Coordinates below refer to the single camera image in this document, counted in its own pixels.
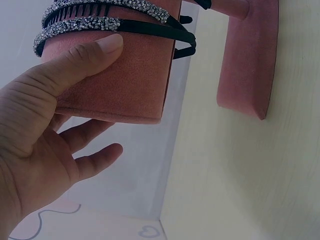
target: wrist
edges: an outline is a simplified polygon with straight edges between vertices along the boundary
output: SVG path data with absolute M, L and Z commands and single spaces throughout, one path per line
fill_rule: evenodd
M 13 193 L 8 188 L 8 179 L 0 162 L 0 240 L 7 240 L 21 221 Z

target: black comb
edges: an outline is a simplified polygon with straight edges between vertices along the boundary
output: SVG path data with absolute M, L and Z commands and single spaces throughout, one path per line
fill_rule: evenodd
M 61 8 L 55 14 L 51 14 L 45 20 L 45 26 L 48 27 L 57 22 L 74 17 L 107 17 L 110 9 L 110 4 L 107 3 L 79 3 L 73 6 L 66 6 Z

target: fingernail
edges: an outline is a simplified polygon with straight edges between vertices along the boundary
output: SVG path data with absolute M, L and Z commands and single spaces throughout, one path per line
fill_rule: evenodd
M 122 47 L 124 39 L 120 34 L 113 34 L 96 41 L 104 54 L 109 54 Z

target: hand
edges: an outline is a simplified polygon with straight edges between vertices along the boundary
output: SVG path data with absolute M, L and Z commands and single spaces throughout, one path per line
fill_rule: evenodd
M 0 90 L 0 239 L 28 214 L 103 171 L 122 154 L 121 145 L 113 144 L 74 159 L 72 154 L 113 123 L 90 120 L 57 134 L 68 118 L 54 115 L 57 96 L 106 69 L 122 50 L 118 34 L 84 43 Z

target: wavy line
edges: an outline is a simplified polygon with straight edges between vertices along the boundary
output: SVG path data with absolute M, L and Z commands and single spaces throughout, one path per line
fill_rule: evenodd
M 38 212 L 38 217 L 39 217 L 40 224 L 39 224 L 38 231 L 36 232 L 36 234 L 34 236 L 32 236 L 30 238 L 26 238 L 26 239 L 19 239 L 19 238 L 14 238 L 14 237 L 9 237 L 9 239 L 11 239 L 11 240 L 32 240 L 32 239 L 35 239 L 41 232 L 42 225 L 43 225 L 41 214 L 44 213 L 44 212 L 51 212 L 51 213 L 58 213 L 58 214 L 75 214 L 80 210 L 80 208 L 81 208 L 81 204 L 79 204 L 79 207 L 77 208 L 77 210 L 75 210 L 73 212 L 62 212 L 62 211 L 54 211 L 54 210 L 43 210 L 43 211 L 40 211 L 40 212 Z

